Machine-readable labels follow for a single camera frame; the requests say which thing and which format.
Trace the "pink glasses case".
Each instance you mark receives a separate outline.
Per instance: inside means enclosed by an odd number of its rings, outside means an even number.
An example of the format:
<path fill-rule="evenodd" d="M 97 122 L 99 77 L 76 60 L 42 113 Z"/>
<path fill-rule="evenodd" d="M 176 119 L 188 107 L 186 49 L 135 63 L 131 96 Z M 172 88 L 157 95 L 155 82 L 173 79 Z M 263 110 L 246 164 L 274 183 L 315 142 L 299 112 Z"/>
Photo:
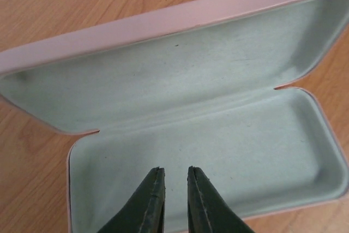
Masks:
<path fill-rule="evenodd" d="M 337 199 L 348 165 L 316 98 L 283 88 L 348 24 L 348 0 L 195 0 L 1 52 L 1 96 L 82 134 L 68 155 L 70 232 L 97 232 L 165 170 L 165 231 L 188 228 L 186 173 L 239 216 Z"/>

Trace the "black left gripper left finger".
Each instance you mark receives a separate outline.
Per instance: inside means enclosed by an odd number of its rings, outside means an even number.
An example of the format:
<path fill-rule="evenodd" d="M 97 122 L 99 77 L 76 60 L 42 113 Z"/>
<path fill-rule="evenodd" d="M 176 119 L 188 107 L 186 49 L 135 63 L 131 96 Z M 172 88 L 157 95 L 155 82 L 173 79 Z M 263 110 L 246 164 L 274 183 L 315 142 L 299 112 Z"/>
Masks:
<path fill-rule="evenodd" d="M 165 170 L 152 168 L 127 203 L 99 232 L 163 232 Z"/>

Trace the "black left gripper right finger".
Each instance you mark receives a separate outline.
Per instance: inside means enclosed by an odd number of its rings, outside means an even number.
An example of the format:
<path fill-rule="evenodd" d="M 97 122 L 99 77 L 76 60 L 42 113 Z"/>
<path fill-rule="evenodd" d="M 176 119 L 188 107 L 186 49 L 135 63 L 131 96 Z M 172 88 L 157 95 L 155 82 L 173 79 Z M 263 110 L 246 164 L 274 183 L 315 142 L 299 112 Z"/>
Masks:
<path fill-rule="evenodd" d="M 227 205 L 201 168 L 188 169 L 189 232 L 253 232 Z"/>

